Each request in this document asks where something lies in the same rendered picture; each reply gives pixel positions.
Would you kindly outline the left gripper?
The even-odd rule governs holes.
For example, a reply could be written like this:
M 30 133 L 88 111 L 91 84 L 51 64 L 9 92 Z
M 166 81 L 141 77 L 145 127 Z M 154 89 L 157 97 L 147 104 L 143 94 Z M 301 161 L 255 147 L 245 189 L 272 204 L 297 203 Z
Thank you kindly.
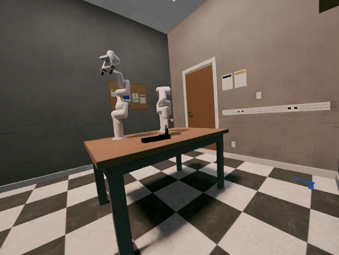
M 168 120 L 169 119 L 163 120 L 163 129 L 165 129 L 165 134 L 168 134 Z

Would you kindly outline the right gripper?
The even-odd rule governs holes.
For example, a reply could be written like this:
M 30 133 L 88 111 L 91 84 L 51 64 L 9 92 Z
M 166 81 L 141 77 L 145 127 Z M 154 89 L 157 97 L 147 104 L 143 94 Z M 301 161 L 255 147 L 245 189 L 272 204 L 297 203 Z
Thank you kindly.
M 110 59 L 105 60 L 105 62 L 103 63 L 102 68 L 100 68 L 101 75 L 103 76 L 104 72 L 108 72 L 108 71 L 109 71 L 110 74 L 112 74 L 112 71 L 114 70 L 114 68 L 115 68 L 115 66 L 114 66 L 114 63 L 113 63 L 112 60 L 110 60 Z

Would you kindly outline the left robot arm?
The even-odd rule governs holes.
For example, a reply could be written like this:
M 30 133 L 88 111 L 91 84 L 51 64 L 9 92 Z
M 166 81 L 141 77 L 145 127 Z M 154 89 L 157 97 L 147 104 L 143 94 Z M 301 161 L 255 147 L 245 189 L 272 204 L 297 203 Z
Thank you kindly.
M 160 126 L 161 126 L 160 132 L 165 132 L 165 129 L 163 129 L 163 120 L 170 119 L 169 115 L 171 115 L 172 113 L 171 102 L 167 100 L 167 95 L 171 94 L 171 89 L 168 87 L 159 87 L 159 88 L 156 88 L 156 92 L 159 97 L 159 101 L 156 105 L 156 108 L 157 108 L 157 113 L 160 116 Z M 170 120 L 174 121 L 173 119 L 170 119 Z

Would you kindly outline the black three-compartment bin rack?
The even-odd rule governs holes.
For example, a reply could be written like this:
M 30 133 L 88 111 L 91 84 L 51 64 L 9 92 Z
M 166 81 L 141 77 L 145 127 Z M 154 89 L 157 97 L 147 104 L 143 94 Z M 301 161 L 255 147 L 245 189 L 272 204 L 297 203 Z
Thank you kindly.
M 162 141 L 162 140 L 168 140 L 168 139 L 171 139 L 170 134 L 162 134 L 162 135 L 153 136 L 153 137 L 141 138 L 141 142 L 149 143 L 149 142 L 156 142 L 156 141 Z

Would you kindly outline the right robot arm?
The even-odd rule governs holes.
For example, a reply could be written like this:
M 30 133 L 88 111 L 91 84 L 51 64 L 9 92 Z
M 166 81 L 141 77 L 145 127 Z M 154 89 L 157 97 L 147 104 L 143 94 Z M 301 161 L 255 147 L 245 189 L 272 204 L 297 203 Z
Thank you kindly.
M 120 59 L 111 50 L 109 50 L 107 52 L 107 55 L 100 56 L 100 59 L 101 60 L 110 59 L 114 62 L 114 65 L 120 63 Z M 122 96 L 128 96 L 130 94 L 130 82 L 129 82 L 129 80 L 124 80 L 121 72 L 117 72 L 117 71 L 113 70 L 112 73 L 115 74 L 118 86 L 120 88 L 125 88 L 125 89 L 116 90 L 115 94 L 116 94 L 118 100 L 117 100 L 115 109 L 117 111 L 112 111 L 112 118 L 113 118 L 113 124 L 114 124 L 114 134 L 115 134 L 114 140 L 119 140 L 119 139 L 125 138 L 124 132 L 123 132 L 122 121 L 120 119 L 127 118 L 128 112 L 129 112 L 129 109 L 130 109 L 130 105 L 127 102 L 125 102 L 125 100 L 122 98 Z

